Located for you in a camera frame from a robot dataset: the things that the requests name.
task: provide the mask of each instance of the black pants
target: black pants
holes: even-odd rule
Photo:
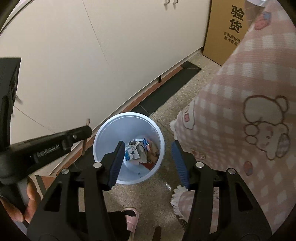
[[[85,212],[79,212],[79,214],[82,220],[81,224],[84,224],[81,229],[87,232]],[[125,215],[121,211],[111,212],[108,215],[117,241],[127,241],[131,232],[127,230]]]

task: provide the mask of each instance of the silver screw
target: silver screw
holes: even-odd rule
[[[231,175],[233,175],[233,174],[236,173],[236,171],[233,168],[229,168],[228,169],[228,173],[231,174]]]
[[[63,175],[66,175],[66,174],[68,174],[69,173],[69,169],[68,168],[64,168],[63,170],[62,170],[62,174]]]
[[[100,163],[100,162],[95,162],[94,164],[93,164],[93,167],[94,168],[100,168],[102,166],[102,163]]]
[[[199,162],[197,162],[195,164],[195,166],[198,167],[198,168],[203,168],[204,167],[204,164],[201,161],[199,161]]]

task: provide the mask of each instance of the speckled tile floor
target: speckled tile floor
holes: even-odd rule
[[[159,126],[165,138],[166,152],[162,166],[145,182],[135,185],[117,184],[110,192],[104,193],[108,212],[118,211],[124,207],[135,207],[139,210],[135,241],[151,241],[156,226],[162,227],[161,241],[179,241],[184,234],[170,204],[173,190],[180,184],[180,180],[170,151],[174,136],[169,123],[220,68],[200,52],[189,61],[202,70],[150,117]]]

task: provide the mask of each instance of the baseboard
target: baseboard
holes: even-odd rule
[[[111,115],[109,115],[101,124],[99,124],[94,130],[93,134],[90,138],[87,139],[86,143],[86,149],[91,147],[94,143],[94,139],[96,136],[96,133],[102,126],[102,124],[110,119],[111,117],[122,113],[122,112],[129,112],[131,111],[136,105],[138,105],[143,99],[145,99],[148,95],[150,95],[153,91],[155,91],[157,88],[159,88],[161,85],[163,85],[167,80],[169,80],[172,76],[174,76],[176,73],[178,73],[182,68],[180,67],[181,64],[183,64],[185,61],[190,59],[192,56],[194,56],[200,49],[194,51],[192,54],[175,64],[173,67],[171,67],[169,70],[164,72],[161,75],[161,82],[158,83],[158,78],[153,80],[151,83],[146,85],[144,88],[142,88],[139,92],[137,92],[134,96],[132,96],[128,101],[123,103],[118,109],[116,109]],[[48,177],[56,177],[59,172],[64,169],[68,168],[71,164],[73,164],[82,154],[82,142],[80,142],[76,147],[73,148],[73,150],[65,156],[60,162],[57,161],[49,164],[46,167],[46,170],[38,170],[35,174],[41,175],[41,176],[48,176]]]

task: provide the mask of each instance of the trash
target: trash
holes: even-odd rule
[[[126,145],[125,160],[151,170],[159,157],[157,146],[146,138],[132,140]]]

